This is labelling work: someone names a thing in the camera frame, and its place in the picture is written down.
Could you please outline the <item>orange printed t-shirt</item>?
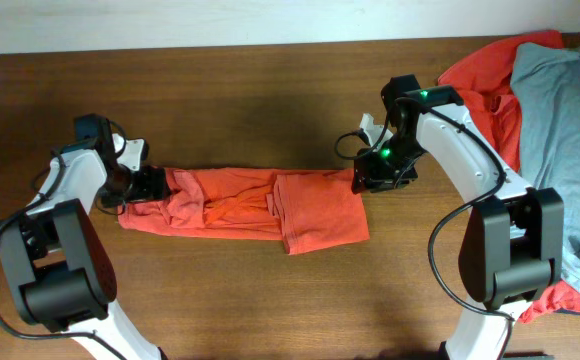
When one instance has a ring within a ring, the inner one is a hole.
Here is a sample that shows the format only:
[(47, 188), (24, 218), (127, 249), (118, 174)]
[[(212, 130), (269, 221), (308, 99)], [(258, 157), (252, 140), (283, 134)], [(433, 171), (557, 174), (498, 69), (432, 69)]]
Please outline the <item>orange printed t-shirt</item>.
[(165, 236), (280, 241), (289, 255), (369, 239), (353, 172), (220, 168), (165, 172), (170, 195), (127, 205), (125, 229)]

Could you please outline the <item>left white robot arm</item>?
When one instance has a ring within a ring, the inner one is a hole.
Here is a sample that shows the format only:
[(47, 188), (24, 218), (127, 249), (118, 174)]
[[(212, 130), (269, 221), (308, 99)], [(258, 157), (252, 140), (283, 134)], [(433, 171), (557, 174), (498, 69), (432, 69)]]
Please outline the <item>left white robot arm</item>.
[(33, 201), (0, 221), (1, 267), (16, 310), (47, 330), (36, 340), (72, 339), (95, 359), (164, 358), (121, 308), (114, 269), (89, 218), (107, 166), (136, 174), (147, 152), (145, 140), (119, 134), (55, 151)]

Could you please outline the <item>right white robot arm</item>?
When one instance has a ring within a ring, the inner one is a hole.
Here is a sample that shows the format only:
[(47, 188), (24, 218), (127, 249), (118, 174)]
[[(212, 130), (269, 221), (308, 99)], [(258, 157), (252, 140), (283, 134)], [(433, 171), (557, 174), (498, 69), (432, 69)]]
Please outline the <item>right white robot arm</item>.
[(536, 189), (505, 163), (453, 87), (423, 89), (404, 76), (383, 87), (381, 100), (384, 125), (364, 118), (357, 133), (366, 146), (353, 158), (352, 190), (396, 190), (416, 179), (415, 164), (423, 155), (439, 163), (463, 203), (429, 236), (435, 279), (442, 278), (434, 258), (437, 236), (461, 213), (469, 219), (458, 256), (467, 297), (440, 285), (463, 311), (435, 356), (502, 359), (521, 314), (559, 281), (563, 200), (553, 188)]

